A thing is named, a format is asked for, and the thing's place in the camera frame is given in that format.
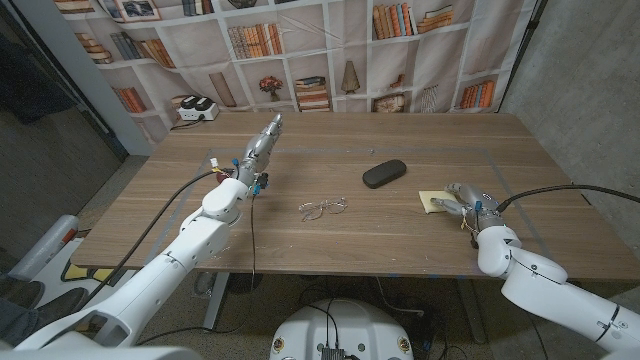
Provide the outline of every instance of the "potted plant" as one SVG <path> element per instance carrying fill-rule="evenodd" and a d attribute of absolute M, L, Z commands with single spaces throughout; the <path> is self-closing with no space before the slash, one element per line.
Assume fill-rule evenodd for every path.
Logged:
<path fill-rule="evenodd" d="M 276 90 L 282 88 L 282 80 L 276 79 L 274 76 L 265 76 L 260 80 L 260 90 L 271 93 L 271 101 L 280 101 L 280 96 L 276 94 Z"/>

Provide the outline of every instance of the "bookshelf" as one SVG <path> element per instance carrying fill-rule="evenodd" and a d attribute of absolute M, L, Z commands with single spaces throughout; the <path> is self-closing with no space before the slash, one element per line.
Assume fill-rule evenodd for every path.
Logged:
<path fill-rule="evenodd" d="M 146 129 L 150 142 L 157 143 L 162 135 L 158 125 L 164 125 L 168 132 L 175 122 L 169 101 L 174 96 L 208 96 L 222 111 L 299 111 L 295 80 L 316 75 L 325 77 L 334 111 L 371 111 L 374 99 L 402 93 L 405 112 L 420 112 L 423 89 L 434 85 L 438 85 L 438 112 L 495 111 L 493 107 L 460 109 L 458 104 L 465 87 L 487 79 L 495 80 L 496 94 L 502 94 L 517 50 L 510 44 L 519 42 L 530 15 L 525 10 L 532 8 L 535 0 L 406 0 L 418 18 L 452 5 L 451 25 L 382 40 L 374 30 L 373 6 L 398 3 L 395 0 L 297 0 L 283 4 L 258 0 L 247 9 L 236 9 L 226 0 L 212 0 L 214 12 L 197 16 L 184 16 L 180 0 L 157 0 L 156 5 L 163 5 L 158 7 L 162 20 L 125 24 L 115 23 L 97 0 L 90 2 L 95 12 L 63 16 L 74 32 L 92 35 L 112 53 L 113 63 L 96 66 L 112 86 L 137 89 L 149 110 L 132 114 L 132 118 Z M 501 14 L 509 31 L 495 31 L 491 17 L 495 13 Z M 279 23 L 283 28 L 285 53 L 238 59 L 227 29 L 267 23 Z M 123 60 L 109 36 L 121 31 L 138 41 L 160 39 L 176 68 L 163 68 L 153 59 Z M 350 95 L 340 89 L 347 60 L 353 61 L 360 83 Z M 224 106 L 209 78 L 213 73 L 223 73 L 236 107 Z M 405 74 L 402 86 L 390 88 L 399 74 Z M 283 81 L 279 102 L 270 102 L 269 94 L 258 87 L 267 75 Z M 499 103 L 501 96 L 494 101 Z"/>

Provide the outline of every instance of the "wooden table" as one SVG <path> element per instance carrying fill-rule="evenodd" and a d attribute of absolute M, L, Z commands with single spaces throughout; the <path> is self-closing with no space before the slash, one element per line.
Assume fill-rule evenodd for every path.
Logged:
<path fill-rule="evenodd" d="M 210 157 L 231 167 L 273 115 L 220 114 L 171 132 L 72 261 L 114 267 L 176 189 L 210 170 Z M 362 183 L 366 170 L 396 158 L 407 164 L 406 175 L 376 190 Z M 418 191 L 466 182 L 505 199 L 570 182 L 520 121 L 505 114 L 285 113 L 267 172 L 271 186 L 254 208 L 260 273 L 480 277 L 477 250 L 460 220 L 425 214 Z M 127 266 L 140 268 L 164 249 L 215 186 L 210 176 L 179 197 Z M 299 205 L 340 196 L 348 202 L 343 213 L 301 222 Z M 251 271 L 248 204 L 241 209 L 227 247 L 199 269 Z M 527 197 L 504 218 L 523 248 L 558 262 L 570 278 L 640 279 L 636 258 L 578 191 Z"/>

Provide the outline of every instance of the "yellow sticky note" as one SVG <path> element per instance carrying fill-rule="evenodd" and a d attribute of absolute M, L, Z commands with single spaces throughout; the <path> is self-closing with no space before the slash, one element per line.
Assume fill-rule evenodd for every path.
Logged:
<path fill-rule="evenodd" d="M 441 206 L 432 204 L 431 198 L 458 201 L 455 195 L 450 194 L 446 191 L 418 191 L 418 194 L 420 195 L 420 200 L 422 201 L 422 205 L 424 206 L 424 211 L 427 214 L 431 212 L 445 211 Z"/>

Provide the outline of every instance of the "eyeglasses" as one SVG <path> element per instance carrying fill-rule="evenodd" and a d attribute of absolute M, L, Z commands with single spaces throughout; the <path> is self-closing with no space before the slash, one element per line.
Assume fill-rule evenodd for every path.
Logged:
<path fill-rule="evenodd" d="M 319 203 L 306 203 L 298 208 L 302 213 L 302 221 L 315 220 L 322 216 L 322 210 L 327 209 L 331 214 L 339 214 L 347 207 L 346 198 L 324 200 Z"/>

